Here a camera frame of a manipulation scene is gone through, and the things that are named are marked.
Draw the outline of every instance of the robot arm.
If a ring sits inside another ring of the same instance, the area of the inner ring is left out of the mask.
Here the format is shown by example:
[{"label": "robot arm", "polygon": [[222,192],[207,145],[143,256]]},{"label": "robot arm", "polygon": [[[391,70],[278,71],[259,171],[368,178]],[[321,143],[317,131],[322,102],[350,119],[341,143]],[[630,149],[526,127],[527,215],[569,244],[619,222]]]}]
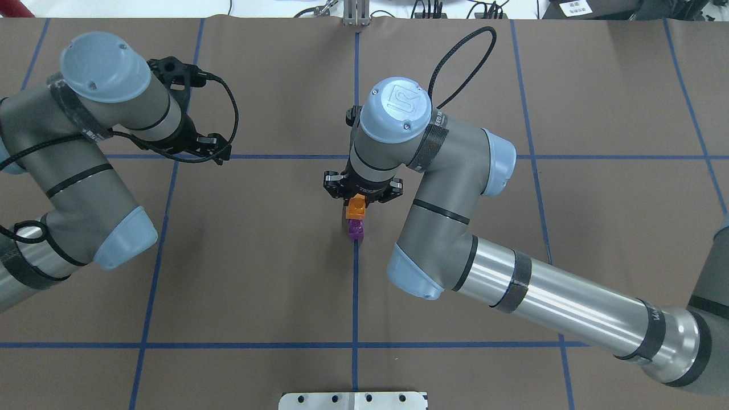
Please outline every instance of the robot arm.
[{"label": "robot arm", "polygon": [[96,143],[122,134],[111,131],[120,124],[145,149],[222,163],[230,143],[197,134],[185,114],[187,89],[168,92],[173,82],[202,86],[206,79],[219,80],[175,58],[148,65],[119,37],[95,32],[71,42],[61,72],[45,84],[0,101],[5,171],[28,172],[55,207],[0,236],[0,312],[92,261],[113,269],[157,241],[147,213]]},{"label": "robot arm", "polygon": [[659,309],[468,234],[478,197],[511,177],[515,148],[433,109],[414,81],[379,82],[350,122],[346,170],[324,177],[332,196],[369,203],[400,164],[424,172],[387,270],[400,289],[429,300],[451,289],[601,347],[668,386],[729,392],[729,217],[688,308]]}]

